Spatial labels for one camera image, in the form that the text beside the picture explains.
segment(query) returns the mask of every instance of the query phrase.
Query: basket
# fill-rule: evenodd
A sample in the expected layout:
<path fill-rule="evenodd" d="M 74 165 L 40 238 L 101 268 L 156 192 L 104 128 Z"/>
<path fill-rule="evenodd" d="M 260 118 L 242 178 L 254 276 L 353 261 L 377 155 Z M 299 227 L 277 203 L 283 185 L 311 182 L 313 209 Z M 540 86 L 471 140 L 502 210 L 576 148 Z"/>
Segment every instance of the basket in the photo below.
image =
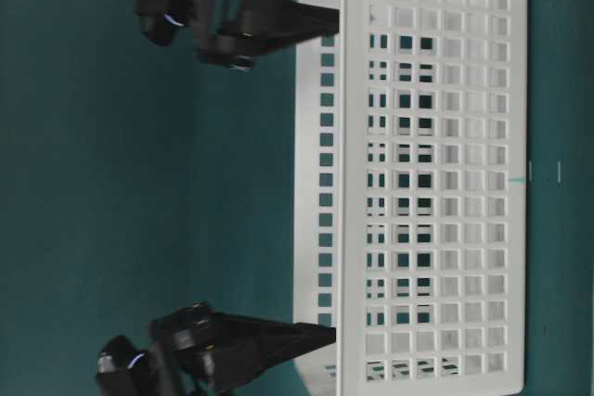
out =
<path fill-rule="evenodd" d="M 300 0 L 296 360 L 313 395 L 523 386 L 527 0 Z"/>

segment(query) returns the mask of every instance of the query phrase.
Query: green table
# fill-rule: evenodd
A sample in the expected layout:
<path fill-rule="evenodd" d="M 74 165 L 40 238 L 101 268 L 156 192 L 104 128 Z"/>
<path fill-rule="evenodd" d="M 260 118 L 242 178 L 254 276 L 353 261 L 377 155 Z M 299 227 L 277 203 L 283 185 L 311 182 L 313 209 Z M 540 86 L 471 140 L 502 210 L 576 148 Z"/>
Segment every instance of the green table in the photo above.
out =
<path fill-rule="evenodd" d="M 133 2 L 0 0 L 0 394 L 98 394 L 106 339 L 193 300 L 291 319 L 294 52 L 202 66 Z M 593 7 L 531 0 L 526 395 L 590 392 Z"/>

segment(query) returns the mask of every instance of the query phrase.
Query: teal surface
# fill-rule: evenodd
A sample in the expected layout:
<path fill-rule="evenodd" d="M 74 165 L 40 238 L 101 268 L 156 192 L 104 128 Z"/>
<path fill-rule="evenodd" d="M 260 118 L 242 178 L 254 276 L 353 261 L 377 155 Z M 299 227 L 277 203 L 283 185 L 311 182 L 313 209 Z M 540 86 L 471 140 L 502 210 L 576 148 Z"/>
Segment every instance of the teal surface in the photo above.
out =
<path fill-rule="evenodd" d="M 294 52 L 201 66 L 133 2 L 0 0 L 0 394 L 98 394 L 106 339 L 194 300 L 291 319 Z M 590 392 L 593 7 L 530 6 L 530 396 Z"/>

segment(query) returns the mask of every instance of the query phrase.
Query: white plastic basket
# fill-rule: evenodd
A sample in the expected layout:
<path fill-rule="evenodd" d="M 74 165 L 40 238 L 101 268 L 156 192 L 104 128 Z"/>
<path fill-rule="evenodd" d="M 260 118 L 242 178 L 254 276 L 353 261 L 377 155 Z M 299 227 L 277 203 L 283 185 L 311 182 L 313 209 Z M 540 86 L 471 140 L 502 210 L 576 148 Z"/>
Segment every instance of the white plastic basket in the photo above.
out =
<path fill-rule="evenodd" d="M 314 395 L 523 385 L 527 0 L 301 0 L 341 37 L 297 49 L 296 361 Z"/>

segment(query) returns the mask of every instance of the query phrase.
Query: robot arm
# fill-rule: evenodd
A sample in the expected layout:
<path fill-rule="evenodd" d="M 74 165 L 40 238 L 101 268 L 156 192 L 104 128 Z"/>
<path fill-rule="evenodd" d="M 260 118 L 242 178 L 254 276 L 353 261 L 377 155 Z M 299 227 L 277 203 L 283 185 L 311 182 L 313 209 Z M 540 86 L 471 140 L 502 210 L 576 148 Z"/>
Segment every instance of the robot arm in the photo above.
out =
<path fill-rule="evenodd" d="M 207 63 L 249 70 L 256 57 L 339 30 L 339 11 L 291 0 L 241 0 L 229 18 L 215 23 L 217 0 L 136 0 L 141 30 L 157 45 L 170 44 L 177 32 L 190 28 L 198 57 Z"/>

